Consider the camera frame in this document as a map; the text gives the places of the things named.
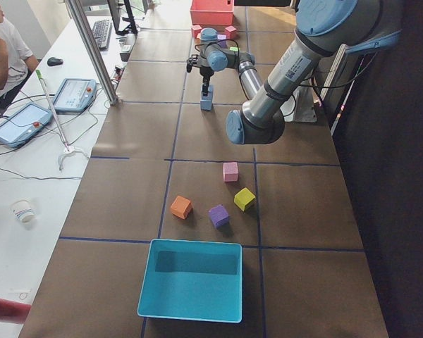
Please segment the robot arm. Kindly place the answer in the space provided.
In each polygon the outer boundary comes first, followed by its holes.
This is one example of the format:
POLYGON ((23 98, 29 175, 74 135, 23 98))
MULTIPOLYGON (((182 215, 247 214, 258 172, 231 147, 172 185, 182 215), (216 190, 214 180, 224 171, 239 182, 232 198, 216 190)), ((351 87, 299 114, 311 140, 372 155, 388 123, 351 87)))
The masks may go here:
POLYGON ((226 134, 233 144, 270 144, 285 128, 281 106, 319 61, 343 44, 349 54, 393 46, 399 40, 403 9, 403 1, 300 1, 294 40, 265 81, 257 74, 252 54, 221 47, 211 28, 201 32, 200 52, 189 57, 186 68, 199 68, 203 97, 210 94, 214 73, 236 70, 248 101, 229 112, 226 134))

